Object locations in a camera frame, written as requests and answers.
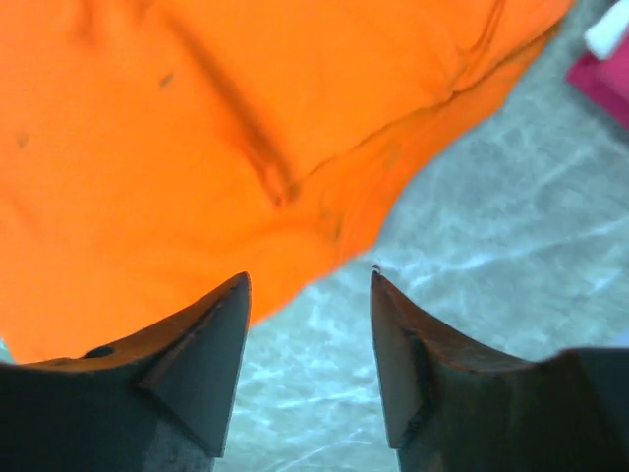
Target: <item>orange garment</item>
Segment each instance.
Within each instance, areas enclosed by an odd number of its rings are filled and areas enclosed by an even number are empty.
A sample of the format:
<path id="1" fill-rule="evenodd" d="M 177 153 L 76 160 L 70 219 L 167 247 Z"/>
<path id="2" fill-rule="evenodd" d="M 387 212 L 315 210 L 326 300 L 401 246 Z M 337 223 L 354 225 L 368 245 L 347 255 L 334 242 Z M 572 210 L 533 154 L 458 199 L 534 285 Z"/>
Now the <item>orange garment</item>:
<path id="1" fill-rule="evenodd" d="M 572 3 L 4 2 L 0 336 L 80 356 L 243 270 L 259 322 L 369 248 Z"/>

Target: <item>magenta fabric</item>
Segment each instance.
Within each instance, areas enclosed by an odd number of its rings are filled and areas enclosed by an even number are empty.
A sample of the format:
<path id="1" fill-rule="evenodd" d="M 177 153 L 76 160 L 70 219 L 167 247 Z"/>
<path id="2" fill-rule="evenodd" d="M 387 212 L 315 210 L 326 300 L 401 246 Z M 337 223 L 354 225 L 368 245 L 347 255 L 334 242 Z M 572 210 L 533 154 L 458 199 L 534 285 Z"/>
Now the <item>magenta fabric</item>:
<path id="1" fill-rule="evenodd" d="M 600 80 L 629 102 L 629 35 L 616 51 L 598 67 Z"/>
<path id="2" fill-rule="evenodd" d="M 629 131 L 629 101 L 601 80 L 599 68 L 602 62 L 587 52 L 568 72 L 568 82 Z"/>

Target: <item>white object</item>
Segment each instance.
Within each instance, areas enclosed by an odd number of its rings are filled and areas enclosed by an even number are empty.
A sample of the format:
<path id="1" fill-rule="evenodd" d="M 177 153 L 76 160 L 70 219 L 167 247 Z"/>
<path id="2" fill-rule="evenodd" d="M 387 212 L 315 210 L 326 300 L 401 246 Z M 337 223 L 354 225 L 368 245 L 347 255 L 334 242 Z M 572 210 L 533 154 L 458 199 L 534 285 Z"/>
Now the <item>white object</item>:
<path id="1" fill-rule="evenodd" d="M 590 27 L 585 33 L 588 49 L 599 60 L 605 60 L 613 52 L 625 34 L 629 31 L 629 0 L 619 0 L 598 23 Z"/>

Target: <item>marble surface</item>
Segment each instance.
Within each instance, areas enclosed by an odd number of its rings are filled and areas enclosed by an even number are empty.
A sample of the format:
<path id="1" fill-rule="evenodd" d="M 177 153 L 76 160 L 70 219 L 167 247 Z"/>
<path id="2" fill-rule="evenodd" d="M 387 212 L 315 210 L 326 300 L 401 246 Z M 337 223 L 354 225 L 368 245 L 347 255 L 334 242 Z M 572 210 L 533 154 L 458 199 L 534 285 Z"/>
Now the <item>marble surface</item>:
<path id="1" fill-rule="evenodd" d="M 397 470 L 372 264 L 445 322 L 531 360 L 629 328 L 629 135 L 564 81 L 605 8 L 580 2 L 505 107 L 408 185 L 369 254 L 252 330 L 216 472 Z"/>

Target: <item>orange shirt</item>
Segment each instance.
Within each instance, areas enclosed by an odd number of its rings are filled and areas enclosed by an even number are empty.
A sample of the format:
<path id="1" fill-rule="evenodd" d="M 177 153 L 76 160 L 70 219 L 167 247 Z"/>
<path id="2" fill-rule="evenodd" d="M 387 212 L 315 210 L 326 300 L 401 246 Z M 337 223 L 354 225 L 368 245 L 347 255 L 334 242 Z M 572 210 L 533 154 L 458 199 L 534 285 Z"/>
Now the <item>orange shirt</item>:
<path id="1" fill-rule="evenodd" d="M 259 322 L 369 248 L 572 3 L 4 2 L 0 336 L 81 356 L 244 270 Z"/>

